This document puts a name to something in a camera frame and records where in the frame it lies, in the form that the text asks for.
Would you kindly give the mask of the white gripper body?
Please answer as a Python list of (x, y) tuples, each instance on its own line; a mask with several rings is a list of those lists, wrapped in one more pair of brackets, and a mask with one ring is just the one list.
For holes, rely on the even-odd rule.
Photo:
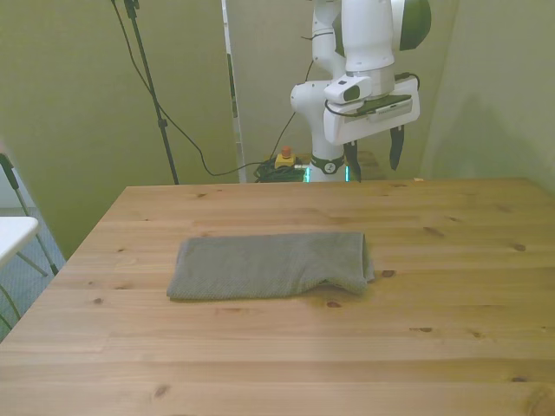
[(357, 141), (416, 121), (421, 114), (420, 81), (409, 74), (395, 83), (391, 94), (347, 104), (324, 102), (326, 140), (335, 146)]

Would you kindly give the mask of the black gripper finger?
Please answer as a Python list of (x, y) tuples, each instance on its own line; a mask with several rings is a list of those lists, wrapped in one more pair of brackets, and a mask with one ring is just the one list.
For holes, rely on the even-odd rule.
[(393, 171), (396, 171), (402, 156), (402, 149), (405, 138), (405, 126), (390, 129), (391, 146), (389, 151), (389, 164)]
[(358, 145), (351, 141), (343, 145), (346, 163), (349, 166), (349, 179), (357, 182), (362, 181), (362, 171), (358, 161)]

